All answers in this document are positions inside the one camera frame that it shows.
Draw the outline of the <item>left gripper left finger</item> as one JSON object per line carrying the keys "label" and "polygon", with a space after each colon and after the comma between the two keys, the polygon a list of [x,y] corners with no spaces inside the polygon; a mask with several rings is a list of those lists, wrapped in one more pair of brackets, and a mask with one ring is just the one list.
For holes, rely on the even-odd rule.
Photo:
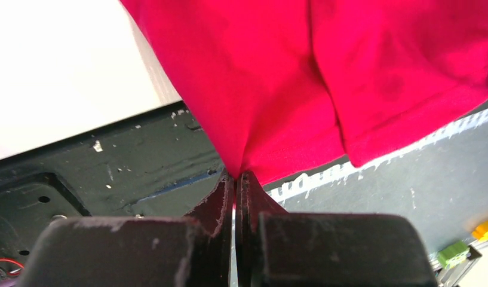
{"label": "left gripper left finger", "polygon": [[180,217],[58,219],[19,286],[229,286],[234,180],[227,171]]}

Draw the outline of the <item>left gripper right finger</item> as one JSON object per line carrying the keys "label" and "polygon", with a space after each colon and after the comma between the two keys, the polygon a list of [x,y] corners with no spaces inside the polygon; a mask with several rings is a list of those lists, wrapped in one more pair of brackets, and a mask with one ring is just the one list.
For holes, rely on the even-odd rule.
{"label": "left gripper right finger", "polygon": [[401,216],[290,213],[252,172],[235,190],[240,286],[436,286],[421,238]]}

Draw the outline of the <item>red t shirt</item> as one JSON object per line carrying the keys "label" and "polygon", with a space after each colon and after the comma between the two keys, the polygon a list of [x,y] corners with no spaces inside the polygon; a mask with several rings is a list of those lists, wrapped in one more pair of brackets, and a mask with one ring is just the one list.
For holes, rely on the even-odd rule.
{"label": "red t shirt", "polygon": [[360,167],[488,100],[488,1],[123,1],[232,176]]}

